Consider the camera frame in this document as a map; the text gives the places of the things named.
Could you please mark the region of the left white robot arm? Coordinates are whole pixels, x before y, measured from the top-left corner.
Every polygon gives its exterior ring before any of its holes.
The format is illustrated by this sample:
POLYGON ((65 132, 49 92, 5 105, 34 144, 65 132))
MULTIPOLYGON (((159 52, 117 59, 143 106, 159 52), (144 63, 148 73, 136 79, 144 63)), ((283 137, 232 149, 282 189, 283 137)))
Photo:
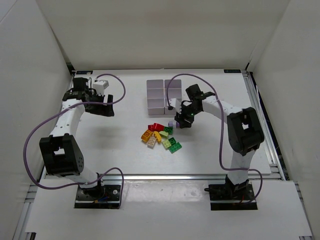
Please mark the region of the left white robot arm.
POLYGON ((51 176, 67 178, 80 183, 86 194, 102 195, 98 173, 85 167, 84 156, 76 142, 76 132, 83 113, 113 117, 113 95, 105 95, 109 86, 107 80, 77 77, 73 87, 62 98, 62 114, 48 137, 39 141, 39 147, 46 171, 51 176))

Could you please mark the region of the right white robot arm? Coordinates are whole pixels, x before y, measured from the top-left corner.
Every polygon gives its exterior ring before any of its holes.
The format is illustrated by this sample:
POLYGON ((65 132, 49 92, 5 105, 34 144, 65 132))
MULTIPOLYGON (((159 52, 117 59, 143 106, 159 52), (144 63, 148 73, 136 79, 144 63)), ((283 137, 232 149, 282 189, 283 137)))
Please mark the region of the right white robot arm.
POLYGON ((235 194, 247 187, 248 172, 252 170, 251 161, 259 149, 265 136, 256 110, 253 107, 240 108, 219 99, 217 91, 203 92, 197 84, 186 90, 188 100, 179 101, 171 98, 167 101, 168 108, 174 109, 174 119, 179 127, 190 128, 195 115, 204 112, 221 121, 218 159, 220 167, 227 171, 225 188, 235 194), (223 165, 224 132, 227 131, 228 142, 233 150, 231 165, 223 165))

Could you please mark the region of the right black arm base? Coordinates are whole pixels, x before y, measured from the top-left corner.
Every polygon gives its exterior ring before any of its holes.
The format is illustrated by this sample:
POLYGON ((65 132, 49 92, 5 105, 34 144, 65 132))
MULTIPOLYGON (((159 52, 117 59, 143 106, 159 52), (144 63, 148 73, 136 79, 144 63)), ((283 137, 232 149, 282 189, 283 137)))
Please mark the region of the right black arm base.
POLYGON ((232 192, 226 184, 209 184, 204 188, 209 193, 210 209, 212 211, 252 211, 257 210, 257 202, 253 200, 252 184, 232 192))

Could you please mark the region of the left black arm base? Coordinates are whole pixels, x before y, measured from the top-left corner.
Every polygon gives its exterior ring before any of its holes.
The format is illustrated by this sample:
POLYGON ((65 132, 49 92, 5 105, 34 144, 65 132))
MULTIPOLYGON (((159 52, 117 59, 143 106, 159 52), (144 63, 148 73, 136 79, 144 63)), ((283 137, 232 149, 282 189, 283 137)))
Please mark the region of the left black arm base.
POLYGON ((119 209, 122 196, 121 184, 100 183, 92 188, 77 188, 75 209, 119 209))

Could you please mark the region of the dark green square lego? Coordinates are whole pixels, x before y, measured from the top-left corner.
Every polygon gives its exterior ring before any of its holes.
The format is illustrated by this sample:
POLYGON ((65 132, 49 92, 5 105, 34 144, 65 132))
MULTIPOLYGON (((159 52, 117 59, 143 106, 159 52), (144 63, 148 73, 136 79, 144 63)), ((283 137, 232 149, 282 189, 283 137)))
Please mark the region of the dark green square lego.
POLYGON ((165 126, 165 127, 164 127, 164 131, 165 131, 166 133, 168 133, 169 135, 172 135, 172 134, 173 134, 173 128, 172 128, 172 127, 165 126))

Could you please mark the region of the red curved lego brick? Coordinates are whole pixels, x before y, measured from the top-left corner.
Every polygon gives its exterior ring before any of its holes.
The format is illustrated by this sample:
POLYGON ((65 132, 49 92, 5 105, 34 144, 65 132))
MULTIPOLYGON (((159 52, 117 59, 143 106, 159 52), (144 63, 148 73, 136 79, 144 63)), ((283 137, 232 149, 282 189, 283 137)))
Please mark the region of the red curved lego brick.
POLYGON ((162 125, 162 124, 159 124, 159 123, 154 123, 153 124, 154 131, 161 132, 161 131, 164 130, 164 128, 165 128, 165 126, 162 125))

